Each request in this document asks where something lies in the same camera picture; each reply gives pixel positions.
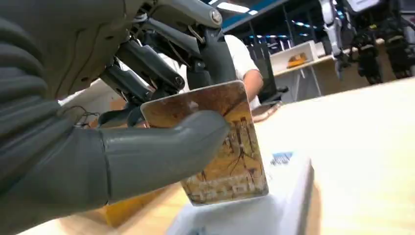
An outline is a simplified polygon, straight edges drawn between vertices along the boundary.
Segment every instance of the cable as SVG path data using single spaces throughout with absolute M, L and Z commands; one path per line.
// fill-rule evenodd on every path
M 188 68 L 190 68 L 190 65 L 188 63 L 186 63 L 186 61 L 180 56 L 180 54 L 176 51 L 176 49 L 173 47 L 171 42 L 169 40 L 167 40 L 167 43 L 169 44 L 169 46 L 171 47 L 173 52 L 177 55 L 177 57 L 182 61 L 182 63 L 185 64 Z

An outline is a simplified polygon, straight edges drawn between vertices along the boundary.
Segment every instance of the wire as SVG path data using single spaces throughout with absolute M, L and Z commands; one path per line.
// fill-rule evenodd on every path
M 78 120 L 78 122 L 74 125 L 74 126 L 76 126 L 76 127 L 81 127 L 81 128 L 83 128 L 83 127 L 85 127 L 85 126 L 91 127 L 91 126 L 89 125 L 89 123 L 87 122 L 88 118 L 89 118 L 90 116 L 99 117 L 99 116 L 101 115 L 101 114 L 100 114 L 100 113 L 98 113 L 98 112 L 95 112 L 95 113 L 88 112 L 88 111 L 87 111 L 84 107 L 82 107 L 82 106 L 80 106 L 80 105 L 74 105 L 74 106 L 71 106 L 71 107 L 67 108 L 66 110 L 64 110 L 64 111 L 62 112 L 62 114 L 65 114 L 68 110 L 72 110 L 72 109 L 74 109 L 74 108 L 80 108 L 80 109 L 82 109 L 82 110 L 84 111 L 84 113 L 82 114 L 82 116 L 81 116 L 79 119 L 77 119 L 77 120 Z
M 180 54 L 176 51 L 171 42 L 167 40 L 167 43 L 169 44 L 173 52 L 177 55 L 177 57 L 182 61 L 182 63 L 185 64 L 188 68 L 190 68 L 190 65 L 180 56 Z
M 81 108 L 85 113 L 88 112 L 84 107 L 82 107 L 80 105 L 75 105 L 75 106 L 72 106 L 72 107 L 69 107 L 69 108 L 65 109 L 62 114 L 65 114 L 68 110 L 71 110 L 71 109 L 74 109 L 74 108 Z

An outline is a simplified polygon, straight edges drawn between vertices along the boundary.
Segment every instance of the printed artwork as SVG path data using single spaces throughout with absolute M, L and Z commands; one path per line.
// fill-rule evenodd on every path
M 182 180 L 194 205 L 268 194 L 255 128 L 241 81 L 193 90 L 142 105 L 150 127 L 169 128 L 199 110 L 214 110 L 231 131 L 214 160 L 200 173 Z

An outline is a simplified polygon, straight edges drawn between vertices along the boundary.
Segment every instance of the white shirt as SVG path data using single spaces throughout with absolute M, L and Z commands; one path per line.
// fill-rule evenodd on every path
M 239 40 L 237 37 L 233 35 L 225 35 L 225 42 L 226 44 L 228 44 L 229 52 L 231 53 L 231 57 L 233 61 L 233 65 L 235 66 L 236 77 L 239 80 L 243 81 L 244 76 L 248 71 L 259 70 L 258 67 L 255 65 L 254 61 L 251 59 L 248 49 L 246 48 L 245 44 L 241 40 Z M 186 66 L 182 65 L 180 69 L 176 71 L 177 73 L 180 74 L 180 76 L 183 77 L 186 83 L 181 93 L 188 92 L 189 86 L 187 84 Z M 255 109 L 259 105 L 261 105 L 261 103 L 259 102 L 258 96 L 255 96 L 255 98 L 249 103 L 251 110 Z

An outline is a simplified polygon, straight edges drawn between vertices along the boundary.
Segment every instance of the ceiling light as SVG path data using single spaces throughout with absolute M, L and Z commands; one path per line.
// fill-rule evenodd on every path
M 249 8 L 247 8 L 247 7 L 232 4 L 232 3 L 227 3 L 227 2 L 221 2 L 218 5 L 218 8 L 228 10 L 228 11 L 235 11 L 235 12 L 239 12 L 239 13 L 247 13 L 249 11 Z
M 258 13 L 257 11 L 255 11 L 255 10 L 252 10 L 252 11 L 250 11 L 250 12 L 248 12 L 248 14 L 250 14 L 250 15 L 255 15 L 256 13 Z

